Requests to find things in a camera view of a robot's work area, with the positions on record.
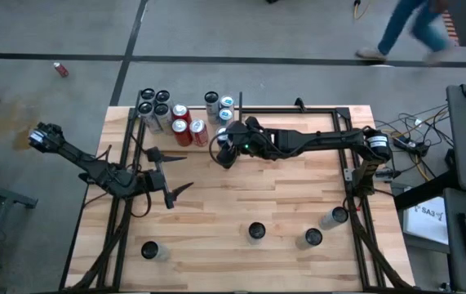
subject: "wooden tabletop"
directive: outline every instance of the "wooden tabletop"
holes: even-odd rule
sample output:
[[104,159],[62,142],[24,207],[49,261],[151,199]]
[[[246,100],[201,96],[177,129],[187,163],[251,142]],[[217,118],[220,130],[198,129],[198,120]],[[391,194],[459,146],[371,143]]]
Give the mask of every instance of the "wooden tabletop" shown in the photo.
[[[370,106],[349,108],[354,127],[374,126]],[[119,160],[128,109],[108,109],[98,153],[112,145],[110,161]],[[191,114],[206,119],[205,110],[193,109]],[[264,127],[333,131],[332,118],[327,114],[255,116]],[[211,136],[215,128],[207,126]],[[295,246],[297,236],[309,228],[318,228],[323,215],[344,199],[337,151],[308,152],[276,162],[242,156],[230,170],[224,170],[211,160],[207,147],[183,148],[172,136],[146,134],[144,148],[155,145],[166,155],[187,156],[183,161],[163,164],[170,188],[190,181],[194,185],[179,196],[174,209],[167,210],[162,193],[156,192],[152,194],[149,215],[131,218],[121,291],[361,291],[349,221],[322,231],[323,241],[317,247],[301,251]],[[141,165],[143,169],[151,167],[145,157]],[[389,190],[385,184],[375,186]],[[102,193],[98,187],[90,187],[86,201]],[[379,249],[402,278],[413,284],[393,199],[375,194],[369,201]],[[110,206],[111,197],[106,196],[84,209],[66,286],[75,284],[100,253]],[[135,199],[135,214],[141,214],[146,207],[145,196]],[[253,221],[267,228],[267,235],[257,245],[250,245],[246,238],[246,228]],[[145,260],[140,248],[149,240],[166,246],[170,259]],[[107,283],[113,277],[114,256],[116,250]],[[366,259],[371,284],[375,285],[367,250]]]

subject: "table leg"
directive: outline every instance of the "table leg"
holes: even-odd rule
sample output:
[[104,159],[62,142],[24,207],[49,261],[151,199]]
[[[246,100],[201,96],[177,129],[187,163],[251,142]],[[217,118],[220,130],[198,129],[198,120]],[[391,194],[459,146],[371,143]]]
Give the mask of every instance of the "table leg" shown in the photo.
[[459,189],[456,170],[449,170],[436,178],[412,188],[394,198],[396,209],[407,209],[443,193],[445,188]]

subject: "shoe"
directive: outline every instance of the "shoe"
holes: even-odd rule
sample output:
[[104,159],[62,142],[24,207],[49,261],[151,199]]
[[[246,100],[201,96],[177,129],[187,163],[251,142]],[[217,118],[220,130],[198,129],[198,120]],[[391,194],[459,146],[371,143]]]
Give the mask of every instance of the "shoe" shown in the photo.
[[387,56],[381,54],[378,49],[362,48],[356,51],[356,56],[368,60],[387,60]]
[[448,56],[449,53],[452,52],[453,48],[454,48],[454,46],[449,45],[447,48],[445,48],[443,50],[428,53],[424,58],[425,64],[428,65],[428,66],[434,66],[434,65],[440,64],[442,62],[442,60],[446,56]]

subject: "person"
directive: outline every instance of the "person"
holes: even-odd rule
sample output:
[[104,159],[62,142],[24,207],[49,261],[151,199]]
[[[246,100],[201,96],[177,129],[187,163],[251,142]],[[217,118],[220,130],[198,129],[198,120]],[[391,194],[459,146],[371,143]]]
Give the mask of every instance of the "person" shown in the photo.
[[425,61],[430,65],[436,64],[451,45],[430,24],[447,9],[448,0],[399,0],[378,47],[359,49],[356,55],[364,59],[387,60],[387,54],[396,43],[406,21],[418,7],[421,8],[411,33],[432,51],[425,57]]

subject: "soda can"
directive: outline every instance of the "soda can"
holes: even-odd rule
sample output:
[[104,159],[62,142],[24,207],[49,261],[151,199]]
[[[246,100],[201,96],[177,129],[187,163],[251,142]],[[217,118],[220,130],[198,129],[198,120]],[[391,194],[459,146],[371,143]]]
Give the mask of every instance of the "soda can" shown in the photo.
[[229,109],[222,109],[220,111],[220,125],[228,126],[233,121],[233,112]]
[[259,244],[262,238],[265,236],[265,226],[262,223],[254,222],[249,225],[247,230],[247,242],[250,245]]
[[191,122],[189,127],[191,134],[193,135],[193,142],[198,147],[203,147],[207,145],[209,136],[207,135],[206,123],[201,119],[195,119]]
[[[219,135],[227,130],[226,127],[221,127],[218,130],[216,130],[216,135]],[[229,139],[228,135],[222,135],[222,136],[217,136],[216,137],[216,142],[218,143],[218,146],[222,147],[227,143],[227,140]]]
[[166,104],[169,106],[169,109],[173,109],[173,106],[175,106],[173,100],[171,99],[171,94],[169,94],[169,92],[166,90],[158,92],[154,99],[157,101],[157,103]]
[[348,219],[348,212],[343,207],[335,207],[331,209],[320,220],[320,228],[324,230],[334,229],[338,225],[343,224]]
[[220,122],[220,103],[218,94],[210,91],[207,92],[203,98],[206,101],[207,121],[211,124],[218,124]]
[[143,102],[138,106],[138,116],[153,134],[162,132],[162,127],[153,112],[153,105],[149,102]]
[[69,76],[69,71],[60,62],[54,62],[53,67],[62,78]]
[[186,123],[191,123],[191,113],[185,105],[175,105],[173,107],[173,119],[183,119]]
[[308,229],[305,234],[301,234],[296,238],[296,247],[300,250],[307,250],[312,247],[316,247],[322,243],[323,236],[319,229]]
[[173,122],[173,132],[178,145],[185,147],[193,143],[193,137],[187,127],[187,122],[183,119],[177,119]]
[[148,261],[167,261],[169,250],[158,242],[148,241],[142,245],[142,257]]
[[223,96],[220,99],[220,110],[229,109],[234,113],[234,99],[230,96]]
[[154,115],[157,117],[164,133],[166,133],[166,135],[173,135],[173,116],[171,115],[169,106],[165,103],[158,104],[154,107]]
[[144,89],[140,93],[140,97],[142,97],[142,99],[145,102],[151,103],[152,106],[155,106],[157,104],[157,101],[154,99],[154,95],[155,95],[155,92],[151,88]]

